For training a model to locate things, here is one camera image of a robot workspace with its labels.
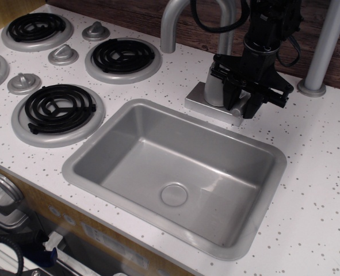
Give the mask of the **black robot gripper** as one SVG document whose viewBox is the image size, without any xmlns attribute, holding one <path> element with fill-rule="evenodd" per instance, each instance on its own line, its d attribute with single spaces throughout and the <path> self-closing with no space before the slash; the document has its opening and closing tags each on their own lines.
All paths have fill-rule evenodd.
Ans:
<svg viewBox="0 0 340 276">
<path fill-rule="evenodd" d="M 216 54 L 213 57 L 211 75 L 223 84 L 223 106 L 231 110 L 241 92 L 250 94 L 243 113 L 244 119 L 252 119 L 262 104 L 268 102 L 283 108 L 293 87 L 275 70 L 279 59 L 280 39 L 257 42 L 244 38 L 241 57 Z"/>
</svg>

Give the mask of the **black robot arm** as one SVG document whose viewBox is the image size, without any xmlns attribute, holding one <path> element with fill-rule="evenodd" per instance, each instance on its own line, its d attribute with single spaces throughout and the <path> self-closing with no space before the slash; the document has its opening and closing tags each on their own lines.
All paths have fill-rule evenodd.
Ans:
<svg viewBox="0 0 340 276">
<path fill-rule="evenodd" d="M 250 16 L 241 56 L 216 54 L 211 75 L 223 85 L 223 106 L 240 110 L 244 119 L 254 117 L 268 102 L 283 108 L 293 86 L 281 77 L 275 62 L 280 61 L 281 43 L 289 40 L 297 52 L 293 33 L 303 18 L 300 1 L 242 1 L 242 16 Z"/>
</svg>

